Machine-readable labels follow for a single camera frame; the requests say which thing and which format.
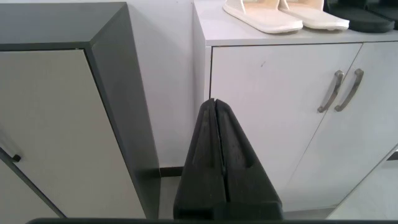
white cabinet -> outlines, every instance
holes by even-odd
[[[398,143],[398,30],[272,35],[222,5],[195,1],[195,108],[230,105],[285,212],[336,206]]]
[[[57,215],[0,161],[0,217],[3,224],[24,224]]]
[[[363,44],[282,194],[286,209],[338,205],[394,149],[398,143],[396,49],[398,42]],[[357,69],[364,72],[360,83]],[[358,90],[350,95],[356,79]],[[351,96],[343,110],[335,110]]]
[[[324,113],[335,72],[346,73],[361,44],[215,47],[211,97],[227,102],[278,193]]]

white slipper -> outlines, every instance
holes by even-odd
[[[226,0],[223,9],[232,16],[270,34],[290,32],[303,27],[303,22],[278,10],[279,0]]]
[[[312,29],[346,30],[349,21],[323,12],[323,0],[280,0],[279,10],[303,20]]]

dark gray cabinet edge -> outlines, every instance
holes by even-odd
[[[157,202],[148,202],[145,199],[143,199],[142,196],[144,195],[144,193],[142,193],[142,192],[144,191],[144,189],[140,188],[140,186],[137,185],[139,180],[136,177],[134,171],[132,169],[130,169],[128,164],[127,164],[127,160],[124,157],[124,153],[123,153],[123,149],[125,149],[124,144],[123,144],[123,138],[121,137],[121,134],[119,132],[119,128],[117,126],[116,118],[115,118],[115,116],[113,114],[113,111],[112,111],[111,102],[108,99],[108,96],[106,94],[105,84],[102,81],[100,67],[97,65],[96,58],[95,58],[95,53],[93,51],[93,47],[100,41],[102,35],[107,32],[107,29],[112,27],[112,25],[115,22],[117,22],[119,19],[121,19],[122,16],[125,16],[125,15],[128,15],[129,24],[130,24],[131,23],[131,18],[129,17],[129,10],[128,10],[127,4],[125,4],[123,7],[120,8],[120,10],[115,14],[115,16],[113,16],[111,18],[110,22],[108,22],[101,29],[101,31],[97,35],[95,35],[95,38],[92,41],[90,41],[90,45],[87,46],[84,50],[85,50],[86,59],[89,62],[88,65],[90,67],[91,73],[92,73],[94,81],[96,83],[97,91],[99,93],[99,96],[100,96],[101,101],[103,103],[103,106],[105,108],[105,112],[106,112],[106,115],[108,117],[108,120],[109,120],[109,123],[111,125],[111,128],[113,130],[116,142],[117,142],[117,144],[119,146],[121,154],[123,155],[124,163],[125,163],[126,168],[127,168],[128,172],[129,172],[129,175],[131,177],[131,180],[132,180],[132,183],[134,185],[134,188],[135,188],[135,190],[137,192],[137,196],[138,196],[139,201],[141,203],[141,207],[142,207],[142,209],[143,209],[143,211],[145,213],[146,218],[152,218],[153,219],[153,218],[157,218],[158,213],[159,213],[159,197],[157,197],[157,199],[158,199]],[[132,38],[134,38],[132,30],[131,30],[131,24],[130,24],[130,32],[131,32],[130,35],[132,36]],[[153,172],[151,172],[150,175],[152,177],[158,178],[159,182],[160,182],[159,158],[156,157],[156,159],[157,159],[157,161],[156,161],[157,162],[157,170],[153,170]],[[156,209],[157,211],[154,214],[152,208],[153,208],[155,203],[157,203],[157,209]]]
[[[43,192],[36,187],[36,185],[13,163],[12,158],[0,148],[0,159],[10,168],[15,175],[17,175],[42,201],[60,218],[66,218],[66,216],[59,210],[59,208],[52,203],[52,201],[43,194]]]
[[[120,16],[123,10],[127,10],[128,13],[128,6],[126,2],[123,2],[123,6],[113,15],[113,17],[98,31],[97,34],[90,40],[89,45],[94,46],[95,42],[101,37],[101,35],[106,31],[106,29],[111,26],[112,23],[115,22],[116,19]]]

metal handle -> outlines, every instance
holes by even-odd
[[[327,103],[324,106],[321,105],[320,107],[318,107],[319,113],[323,113],[324,111],[329,109],[329,106],[334,102],[338,94],[338,90],[340,89],[341,82],[343,81],[343,76],[344,73],[342,71],[338,70],[337,72],[335,72],[335,77],[337,77],[335,88],[333,89],[333,93],[330,95]]]
[[[356,75],[355,78],[355,82],[354,85],[351,89],[351,91],[348,93],[348,96],[346,97],[346,99],[344,100],[344,102],[341,105],[337,105],[335,107],[335,110],[337,112],[342,111],[344,108],[346,108],[347,104],[351,101],[351,99],[354,97],[356,90],[358,90],[359,85],[361,84],[362,78],[363,78],[363,74],[364,72],[362,71],[362,69],[357,69],[355,70],[354,74]]]
[[[12,162],[19,162],[21,161],[21,157],[18,154],[15,154],[15,156],[11,157],[9,154],[7,154],[2,147],[0,147],[0,153],[3,154],[5,157],[7,157],[9,160]]]

black plastic object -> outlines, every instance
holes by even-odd
[[[349,20],[349,29],[368,32],[384,33],[394,28],[394,21],[390,21],[374,13],[366,11],[367,0],[325,0],[325,12],[342,19]]]
[[[13,162],[19,162],[21,161],[21,156],[18,154],[15,154],[15,156],[12,157]]]
[[[378,3],[367,5],[367,9],[382,17],[395,22],[394,29],[398,29],[398,1],[397,0],[380,0]]]
[[[39,218],[27,224],[231,224],[231,221],[191,220],[145,220],[127,218]],[[274,221],[235,221],[233,224],[397,224],[397,220],[274,220]]]
[[[213,100],[202,104],[174,201],[175,218],[212,219],[226,194]]]
[[[174,218],[282,220],[282,203],[231,108],[200,108],[174,201]]]

